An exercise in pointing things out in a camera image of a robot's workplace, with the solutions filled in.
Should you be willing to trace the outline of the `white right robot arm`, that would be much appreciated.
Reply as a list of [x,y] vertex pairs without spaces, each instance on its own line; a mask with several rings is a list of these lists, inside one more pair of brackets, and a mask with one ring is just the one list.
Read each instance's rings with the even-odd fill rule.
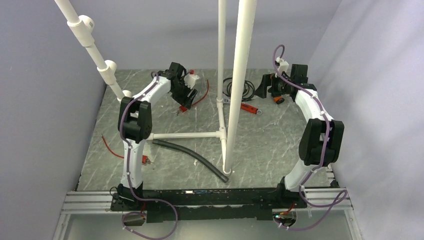
[[265,74],[254,94],[262,99],[271,96],[279,105],[284,97],[291,97],[300,108],[306,125],[298,146],[299,160],[284,177],[285,188],[275,194],[276,203],[287,208],[295,201],[295,194],[317,170],[338,160],[344,134],[344,123],[335,120],[321,103],[317,88],[308,83],[308,66],[293,64],[287,74],[288,63],[276,62],[275,73]]

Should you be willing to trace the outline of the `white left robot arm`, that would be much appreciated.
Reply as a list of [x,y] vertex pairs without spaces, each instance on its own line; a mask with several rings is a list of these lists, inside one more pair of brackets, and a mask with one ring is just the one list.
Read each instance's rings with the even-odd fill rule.
[[144,203],[142,157],[153,128],[152,107],[170,94],[180,106],[190,109],[197,94],[197,80],[199,76],[194,71],[172,62],[168,69],[154,73],[139,93],[121,100],[118,131],[124,145],[124,166],[117,193],[129,209],[137,210]]

